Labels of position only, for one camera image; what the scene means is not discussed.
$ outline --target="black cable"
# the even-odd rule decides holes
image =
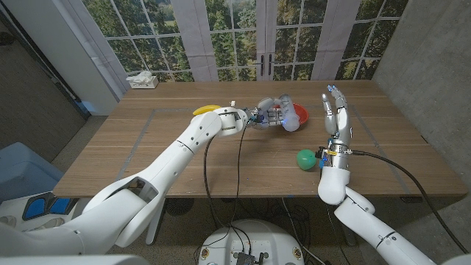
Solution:
[[[208,156],[208,150],[209,150],[209,146],[211,144],[211,142],[213,141],[214,137],[212,137],[211,139],[209,139],[209,142],[208,144],[206,145],[206,150],[205,150],[205,156],[204,156],[204,159],[203,159],[203,177],[205,178],[205,188],[206,188],[206,194],[208,196],[208,201],[209,201],[209,207],[210,207],[210,211],[211,211],[211,216],[213,217],[213,221],[214,221],[214,226],[216,227],[216,229],[219,228],[219,226],[217,225],[218,223],[224,227],[224,225],[222,224],[221,220],[219,220],[218,216],[216,215],[216,210],[214,209],[214,205],[213,205],[213,200],[211,199],[211,194],[209,192],[209,187],[208,187],[208,176],[206,175],[206,158]]]
[[[211,142],[213,141],[214,137],[212,137],[208,144],[206,145],[206,150],[205,150],[205,156],[204,156],[204,160],[203,160],[203,177],[205,179],[205,188],[206,188],[206,194],[208,196],[208,201],[209,201],[209,205],[210,205],[210,211],[211,211],[211,216],[213,217],[213,221],[214,221],[214,225],[216,226],[216,229],[219,228],[217,223],[219,223],[222,227],[228,227],[227,229],[227,233],[224,237],[222,237],[221,239],[219,240],[216,240],[215,242],[211,243],[211,244],[207,244],[207,245],[203,245],[203,247],[207,247],[207,246],[210,246],[218,241],[221,241],[222,239],[224,239],[228,234],[229,234],[229,231],[230,231],[230,228],[232,228],[234,230],[234,232],[237,234],[237,236],[239,237],[239,239],[241,240],[241,243],[242,243],[242,252],[245,251],[244,249],[244,242],[242,241],[242,238],[240,237],[240,235],[237,233],[236,229],[237,230],[240,230],[246,237],[247,239],[249,240],[249,254],[252,252],[252,245],[250,244],[250,239],[249,239],[249,236],[241,229],[237,228],[237,227],[234,227],[232,226],[232,222],[234,220],[234,217],[236,216],[236,212],[237,212],[237,203],[238,203],[238,191],[239,191],[239,186],[240,186],[240,182],[241,182],[241,174],[240,174],[240,161],[241,161],[241,149],[242,149],[242,141],[244,139],[244,134],[245,134],[245,130],[247,128],[247,125],[245,126],[244,128],[244,131],[242,132],[242,136],[241,136],[241,142],[239,144],[239,148],[238,148],[238,160],[237,160],[237,193],[236,193],[236,196],[235,196],[235,201],[234,201],[234,212],[233,212],[233,216],[229,222],[229,224],[227,225],[223,225],[221,220],[218,218],[217,214],[216,214],[216,209],[214,208],[214,205],[213,205],[213,200],[211,198],[211,195],[210,195],[210,192],[209,192],[209,187],[208,187],[208,176],[207,176],[207,171],[206,171],[206,160],[207,160],[207,157],[208,157],[208,150],[209,150],[209,146],[211,144]]]
[[[341,254],[344,256],[344,258],[347,261],[348,265],[351,265],[350,262],[348,261],[347,255],[345,255],[344,249],[341,248],[341,244],[340,244],[341,239],[339,238],[339,235],[337,234],[336,228],[333,225],[332,219],[330,218],[330,211],[329,211],[329,207],[327,206],[327,204],[325,205],[325,208],[327,209],[327,215],[329,216],[330,225],[332,226],[333,234],[336,237],[337,245],[339,246]]]
[[[432,210],[433,214],[435,217],[439,220],[440,224],[442,227],[447,231],[448,235],[451,237],[451,239],[455,242],[455,244],[460,248],[460,250],[464,253],[467,254],[469,253],[468,250],[461,244],[461,242],[453,235],[453,232],[451,232],[450,228],[448,228],[447,224],[445,224],[445,221],[443,221],[442,217],[439,215],[438,211],[435,209],[435,207],[432,205],[432,202],[430,201],[430,198],[428,197],[427,193],[425,192],[425,189],[420,185],[419,181],[411,174],[409,171],[404,169],[401,165],[395,163],[394,161],[389,160],[388,158],[384,158],[380,155],[375,155],[370,152],[364,152],[364,151],[358,151],[358,150],[352,150],[352,155],[367,155],[372,158],[377,158],[379,160],[382,160],[384,162],[390,163],[391,165],[397,167],[400,169],[402,172],[404,172],[408,177],[411,178],[412,181],[414,181],[415,185],[417,188],[419,188],[420,193],[424,197],[425,201],[427,202],[428,206]]]
[[[235,226],[232,226],[232,225],[231,225],[230,227],[234,230],[235,234],[236,234],[236,235],[238,236],[238,238],[241,240],[241,243],[242,243],[242,253],[245,253],[244,241],[242,241],[242,237],[241,237],[241,236],[237,233],[237,231],[236,231],[236,229],[238,229],[238,228],[235,227]]]
[[[234,229],[235,233],[237,233],[236,232],[236,229],[237,229],[237,230],[241,231],[247,237],[247,240],[249,241],[249,255],[252,254],[252,243],[250,243],[250,238],[247,235],[247,233],[245,233],[242,229],[240,229],[238,227],[232,226],[232,228]],[[243,251],[244,251],[244,243],[242,242],[242,252]]]

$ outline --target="wire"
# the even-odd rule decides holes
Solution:
[[[297,241],[300,243],[301,248],[303,248],[307,253],[309,253],[313,258],[315,258],[315,259],[316,259],[318,262],[320,262],[322,265],[325,265],[324,261],[322,261],[320,258],[317,258],[316,255],[314,255],[313,253],[311,253],[311,251],[309,251],[306,247],[304,247],[304,246],[302,245],[302,242],[300,241],[300,239],[299,239],[298,236],[297,236],[296,228],[294,227],[294,223],[293,223],[293,219],[291,218],[291,214],[290,214],[289,211],[288,211],[288,207],[286,207],[285,198],[282,197],[281,200],[282,200],[282,202],[283,202],[283,205],[285,206],[286,213],[288,214],[288,217],[289,217],[289,221],[291,221],[291,225],[293,226],[294,235],[296,236]]]
[[[348,261],[347,255],[345,255],[344,249],[341,248],[340,238],[339,238],[339,235],[337,234],[335,226],[333,225],[332,218],[330,218],[330,211],[329,211],[329,207],[327,206],[327,204],[325,205],[325,208],[327,209],[327,215],[329,216],[330,225],[332,227],[333,234],[336,237],[337,245],[339,246],[341,254],[344,256],[344,258],[347,261],[348,265],[351,265],[350,262]]]
[[[375,155],[370,152],[364,152],[364,151],[358,151],[358,150],[352,150],[352,155],[367,155],[372,158],[377,158],[379,160],[385,161],[387,163],[390,163],[391,165],[397,167],[400,169],[402,172],[404,172],[408,177],[411,178],[412,181],[414,181],[415,185],[417,188],[419,188],[420,193],[424,197],[425,201],[427,202],[428,206],[432,210],[433,214],[435,217],[439,220],[440,224],[442,227],[447,231],[448,235],[451,237],[451,239],[456,243],[456,245],[460,248],[460,250],[464,253],[467,254],[469,253],[468,250],[461,244],[461,242],[453,235],[453,232],[451,232],[450,228],[448,228],[447,224],[445,224],[445,221],[443,221],[442,217],[439,215],[438,211],[435,209],[435,207],[432,205],[432,202],[430,201],[430,198],[428,197],[427,193],[425,192],[425,189],[420,185],[419,181],[411,174],[409,171],[404,169],[401,165],[395,163],[394,161],[389,160],[388,158],[384,158],[380,155]]]
[[[229,222],[229,224],[227,225],[223,225],[221,220],[219,219],[219,217],[217,216],[216,214],[216,209],[213,205],[213,200],[211,198],[211,194],[209,192],[209,187],[208,187],[208,176],[207,176],[207,166],[206,166],[206,161],[207,161],[207,157],[208,157],[208,150],[209,150],[209,146],[211,144],[211,142],[213,141],[214,137],[212,137],[208,144],[206,145],[206,150],[205,150],[205,156],[204,156],[204,160],[203,160],[203,177],[204,177],[204,180],[205,180],[205,189],[206,189],[206,194],[208,196],[208,202],[209,202],[209,205],[210,205],[210,211],[211,211],[211,216],[213,217],[213,221],[214,221],[214,225],[216,226],[216,229],[219,228],[218,227],[218,223],[222,226],[222,227],[228,227],[227,229],[227,232],[226,234],[219,240],[216,240],[214,241],[213,243],[211,244],[207,244],[207,245],[203,245],[203,247],[207,247],[207,246],[210,246],[218,241],[221,241],[222,239],[226,238],[227,235],[229,234],[229,231],[230,231],[230,228],[232,228],[235,232],[235,234],[237,234],[237,236],[239,237],[239,239],[241,240],[241,243],[242,243],[242,252],[245,252],[245,247],[244,247],[244,242],[242,241],[242,238],[240,237],[240,235],[237,233],[236,229],[237,230],[240,230],[246,237],[247,237],[247,240],[249,241],[249,255],[252,253],[252,244],[250,243],[250,239],[249,239],[249,236],[240,228],[237,228],[237,227],[234,227],[232,225],[232,222],[236,216],[236,212],[237,212],[237,203],[238,203],[238,192],[239,192],[239,186],[240,186],[240,182],[241,182],[241,173],[240,173],[240,161],[241,161],[241,149],[242,149],[242,141],[244,139],[244,134],[245,134],[245,130],[247,128],[247,125],[244,127],[244,131],[242,132],[242,136],[241,136],[241,142],[239,144],[239,148],[238,148],[238,159],[237,159],[237,193],[236,193],[236,196],[235,196],[235,201],[234,201],[234,212],[233,212],[233,216]]]
[[[208,150],[209,150],[209,146],[211,144],[211,142],[213,141],[214,137],[212,137],[211,139],[209,139],[209,142],[208,144],[206,145],[206,150],[205,150],[205,156],[204,156],[204,159],[203,159],[203,177],[205,179],[205,188],[206,188],[206,195],[208,196],[208,201],[209,201],[209,207],[210,207],[210,211],[211,211],[211,216],[213,217],[213,221],[214,221],[214,226],[216,227],[216,229],[218,229],[218,223],[224,227],[224,225],[222,224],[221,220],[219,220],[218,216],[216,215],[216,210],[214,209],[214,205],[213,205],[213,200],[211,199],[211,194],[209,192],[209,187],[208,187],[208,176],[206,175],[206,158],[208,156]]]

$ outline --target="blue object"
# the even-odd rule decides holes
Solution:
[[[24,217],[30,219],[34,216],[39,216],[43,214],[46,210],[46,200],[44,198],[40,198],[31,202],[24,214]]]
[[[62,176],[22,143],[0,150],[0,202],[52,191]]]
[[[49,210],[49,213],[64,214],[67,208],[68,202],[70,201],[71,201],[70,199],[57,198],[54,204],[51,206],[51,210]]]

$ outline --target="tissue box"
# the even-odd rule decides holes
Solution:
[[[152,76],[152,78],[149,82],[145,82],[145,83],[141,83],[141,84],[130,81],[131,88],[155,88],[158,83],[159,83],[159,80],[157,79],[156,76]]]

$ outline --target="white wall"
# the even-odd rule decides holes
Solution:
[[[88,111],[109,115],[117,101],[52,0],[3,2]]]

